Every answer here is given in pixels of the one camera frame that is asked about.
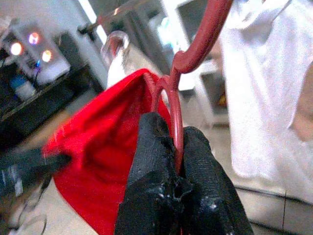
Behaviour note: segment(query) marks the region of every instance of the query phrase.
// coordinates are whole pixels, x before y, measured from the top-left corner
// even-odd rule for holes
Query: orange light
[[[51,60],[51,57],[52,57],[52,52],[50,50],[45,50],[43,52],[43,56],[42,56],[43,61],[49,62]]]
[[[39,41],[39,34],[37,32],[33,32],[32,34],[29,35],[28,41],[32,45],[36,45]]]
[[[20,43],[13,43],[11,46],[12,55],[20,55],[22,52],[22,46]]]

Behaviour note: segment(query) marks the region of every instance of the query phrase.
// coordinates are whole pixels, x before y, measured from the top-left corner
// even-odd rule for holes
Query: red bag
[[[152,96],[144,73],[158,80],[146,69],[127,76],[61,126],[43,150],[45,155],[62,151],[72,157],[54,176],[56,187],[100,235],[114,232],[136,150],[139,119],[151,110]],[[158,112],[171,130],[162,101]]]

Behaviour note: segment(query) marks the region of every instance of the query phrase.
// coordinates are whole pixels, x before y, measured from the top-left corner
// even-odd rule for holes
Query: red metal hook
[[[170,76],[163,76],[153,89],[152,111],[157,112],[162,90],[166,91],[169,99],[177,173],[180,172],[183,155],[183,129],[178,96],[180,75],[192,72],[205,59],[222,29],[231,4],[232,0],[208,0],[200,27],[189,49],[175,54]]]

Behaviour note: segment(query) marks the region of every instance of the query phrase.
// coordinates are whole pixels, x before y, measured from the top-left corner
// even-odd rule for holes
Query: white lab coat
[[[313,61],[313,1],[262,2],[234,0],[221,32],[232,166],[313,203],[313,144],[291,129]]]

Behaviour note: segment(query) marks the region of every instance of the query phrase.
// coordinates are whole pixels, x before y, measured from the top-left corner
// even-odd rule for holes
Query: red fabric bag
[[[141,114],[150,112],[152,96],[138,70],[101,93],[61,126],[44,147],[44,155],[58,151],[72,157],[54,176],[67,202],[100,235],[112,235],[119,203],[136,150]],[[171,130],[170,115],[160,101],[158,112]]]

